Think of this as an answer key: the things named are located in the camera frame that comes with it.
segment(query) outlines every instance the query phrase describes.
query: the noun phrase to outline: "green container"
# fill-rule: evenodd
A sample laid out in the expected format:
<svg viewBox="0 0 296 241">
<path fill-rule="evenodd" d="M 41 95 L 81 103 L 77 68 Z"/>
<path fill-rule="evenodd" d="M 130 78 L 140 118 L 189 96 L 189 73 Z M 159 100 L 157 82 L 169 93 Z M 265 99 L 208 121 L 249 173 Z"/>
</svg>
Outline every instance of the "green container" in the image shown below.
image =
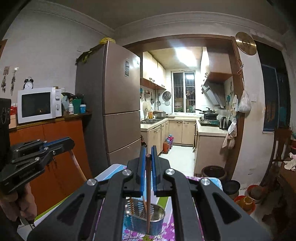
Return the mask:
<svg viewBox="0 0 296 241">
<path fill-rule="evenodd" d="M 74 107 L 74 114 L 80 113 L 80 105 L 81 105 L 81 99 L 72 100 L 72 104 Z"/>
</svg>

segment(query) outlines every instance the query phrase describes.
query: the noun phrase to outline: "metal bolt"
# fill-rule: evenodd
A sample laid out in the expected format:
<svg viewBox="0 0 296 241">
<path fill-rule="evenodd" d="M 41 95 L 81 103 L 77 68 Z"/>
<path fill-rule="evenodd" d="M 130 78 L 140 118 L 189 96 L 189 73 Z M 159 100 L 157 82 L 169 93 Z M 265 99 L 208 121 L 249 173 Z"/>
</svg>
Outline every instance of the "metal bolt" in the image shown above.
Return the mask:
<svg viewBox="0 0 296 241">
<path fill-rule="evenodd" d="M 175 170 L 169 168 L 169 169 L 166 169 L 166 170 L 165 170 L 165 173 L 168 174 L 168 175 L 174 175 L 174 174 L 175 174 Z"/>
<path fill-rule="evenodd" d="M 131 175 L 131 173 L 132 173 L 132 171 L 130 169 L 124 169 L 122 171 L 122 174 L 125 175 L 125 176 L 129 176 L 129 175 Z"/>
<path fill-rule="evenodd" d="M 200 182 L 205 186 L 210 185 L 210 183 L 211 183 L 210 180 L 207 178 L 201 179 Z"/>
<path fill-rule="evenodd" d="M 96 184 L 96 179 L 93 179 L 93 178 L 92 179 L 88 179 L 86 183 L 89 186 L 93 186 L 93 185 Z"/>
</svg>

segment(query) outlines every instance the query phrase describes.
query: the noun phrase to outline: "alarm clock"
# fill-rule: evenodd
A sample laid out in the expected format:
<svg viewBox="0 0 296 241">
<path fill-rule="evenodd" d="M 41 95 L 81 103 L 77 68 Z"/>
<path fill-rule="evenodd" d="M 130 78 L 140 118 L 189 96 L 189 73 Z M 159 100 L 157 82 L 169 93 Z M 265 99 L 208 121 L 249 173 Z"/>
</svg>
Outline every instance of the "alarm clock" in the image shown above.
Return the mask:
<svg viewBox="0 0 296 241">
<path fill-rule="evenodd" d="M 34 81 L 33 81 L 32 77 L 26 78 L 23 89 L 24 90 L 26 90 L 26 89 L 33 89 L 33 82 Z"/>
</svg>

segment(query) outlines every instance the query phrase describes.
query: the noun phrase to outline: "upper cabinet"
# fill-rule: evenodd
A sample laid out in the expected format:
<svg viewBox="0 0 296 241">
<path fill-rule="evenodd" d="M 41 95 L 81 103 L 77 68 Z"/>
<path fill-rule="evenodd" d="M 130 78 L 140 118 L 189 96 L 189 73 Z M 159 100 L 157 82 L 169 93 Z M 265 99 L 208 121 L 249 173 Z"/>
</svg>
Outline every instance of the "upper cabinet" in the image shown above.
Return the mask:
<svg viewBox="0 0 296 241">
<path fill-rule="evenodd" d="M 221 50 L 203 47 L 200 73 L 205 80 L 223 83 L 232 76 L 229 55 Z"/>
<path fill-rule="evenodd" d="M 165 90 L 165 69 L 148 52 L 141 58 L 140 85 L 150 89 Z"/>
</svg>

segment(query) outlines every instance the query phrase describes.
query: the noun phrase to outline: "ceiling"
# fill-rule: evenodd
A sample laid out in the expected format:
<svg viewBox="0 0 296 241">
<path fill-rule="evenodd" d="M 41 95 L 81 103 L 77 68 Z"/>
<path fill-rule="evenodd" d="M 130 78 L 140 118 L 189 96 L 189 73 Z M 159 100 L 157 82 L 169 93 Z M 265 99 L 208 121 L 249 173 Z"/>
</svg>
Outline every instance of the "ceiling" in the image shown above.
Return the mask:
<svg viewBox="0 0 296 241">
<path fill-rule="evenodd" d="M 82 12 L 116 29 L 143 18 L 174 12 L 219 12 L 253 20 L 283 34 L 287 25 L 267 0 L 49 0 Z"/>
<path fill-rule="evenodd" d="M 191 51 L 195 60 L 195 69 L 200 68 L 200 61 L 202 59 L 202 47 L 186 47 L 188 51 Z M 149 53 L 165 68 L 165 69 L 188 69 L 192 66 L 187 66 L 182 63 L 177 57 L 175 48 L 158 49 L 149 51 Z"/>
</svg>

